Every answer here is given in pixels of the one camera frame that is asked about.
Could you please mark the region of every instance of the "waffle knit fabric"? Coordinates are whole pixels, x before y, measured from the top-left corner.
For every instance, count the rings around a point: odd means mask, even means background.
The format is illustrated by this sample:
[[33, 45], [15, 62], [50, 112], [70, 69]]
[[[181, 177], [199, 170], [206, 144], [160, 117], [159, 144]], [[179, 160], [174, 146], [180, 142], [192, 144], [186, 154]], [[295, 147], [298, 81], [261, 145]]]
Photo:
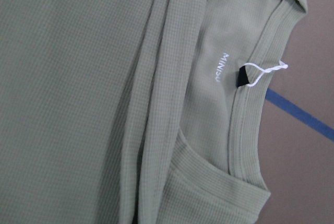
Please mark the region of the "waffle knit fabric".
[[306, 14], [306, 0], [0, 0], [0, 223], [254, 223], [274, 72], [237, 74], [278, 65]]

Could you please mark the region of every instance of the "blue tape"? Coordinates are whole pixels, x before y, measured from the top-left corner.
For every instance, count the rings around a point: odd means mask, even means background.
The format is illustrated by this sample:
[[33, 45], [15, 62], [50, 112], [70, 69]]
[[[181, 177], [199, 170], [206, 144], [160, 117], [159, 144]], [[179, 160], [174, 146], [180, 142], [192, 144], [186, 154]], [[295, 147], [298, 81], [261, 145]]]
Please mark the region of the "blue tape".
[[305, 123], [309, 127], [318, 131], [322, 135], [326, 136], [330, 140], [334, 141], [334, 129], [330, 128], [317, 118], [313, 117], [309, 113], [305, 112], [301, 108], [297, 107], [295, 104], [280, 96], [278, 93], [271, 89], [267, 90], [266, 99], [278, 106], [280, 109], [286, 111], [293, 117], [297, 118], [301, 122]]

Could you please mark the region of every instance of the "brand logo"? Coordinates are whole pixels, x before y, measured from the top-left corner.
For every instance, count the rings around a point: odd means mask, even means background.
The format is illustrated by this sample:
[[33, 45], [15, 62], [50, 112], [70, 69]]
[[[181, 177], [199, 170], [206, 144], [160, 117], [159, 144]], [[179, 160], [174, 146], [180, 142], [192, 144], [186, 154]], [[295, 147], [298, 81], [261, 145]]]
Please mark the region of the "brand logo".
[[224, 55], [219, 60], [219, 64], [217, 66], [217, 71], [216, 71], [216, 81], [217, 82], [220, 82], [220, 79], [221, 79], [220, 76], [224, 70], [225, 64], [228, 61], [229, 56], [230, 56], [229, 54], [224, 53]]

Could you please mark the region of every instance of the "textured fabric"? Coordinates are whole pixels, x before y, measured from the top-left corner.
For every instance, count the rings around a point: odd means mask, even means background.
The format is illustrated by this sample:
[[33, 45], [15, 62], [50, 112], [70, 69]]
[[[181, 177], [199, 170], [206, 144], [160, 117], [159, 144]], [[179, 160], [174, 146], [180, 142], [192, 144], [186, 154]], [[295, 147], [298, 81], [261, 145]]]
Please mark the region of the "textured fabric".
[[237, 72], [278, 65], [306, 13], [306, 0], [0, 0], [0, 223], [254, 223], [274, 72], [238, 88]]

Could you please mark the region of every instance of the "white string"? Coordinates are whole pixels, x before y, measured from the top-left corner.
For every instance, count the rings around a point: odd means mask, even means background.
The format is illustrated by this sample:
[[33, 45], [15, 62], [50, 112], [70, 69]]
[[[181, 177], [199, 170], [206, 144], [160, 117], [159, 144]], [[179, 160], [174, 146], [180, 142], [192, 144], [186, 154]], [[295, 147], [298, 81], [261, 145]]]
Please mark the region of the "white string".
[[247, 84], [248, 87], [255, 86], [257, 84], [257, 82], [261, 79], [263, 74], [270, 73], [271, 71], [279, 70], [279, 69], [282, 69], [282, 68], [287, 69], [287, 67], [288, 67], [288, 65], [286, 63], [284, 63], [283, 61], [280, 61], [279, 66], [274, 66], [274, 67], [267, 68], [267, 69], [263, 69], [263, 68], [259, 67], [258, 65], [254, 64], [254, 63], [250, 63], [250, 62], [245, 63], [245, 65], [255, 66], [257, 69], [259, 69], [262, 72], [252, 84]]

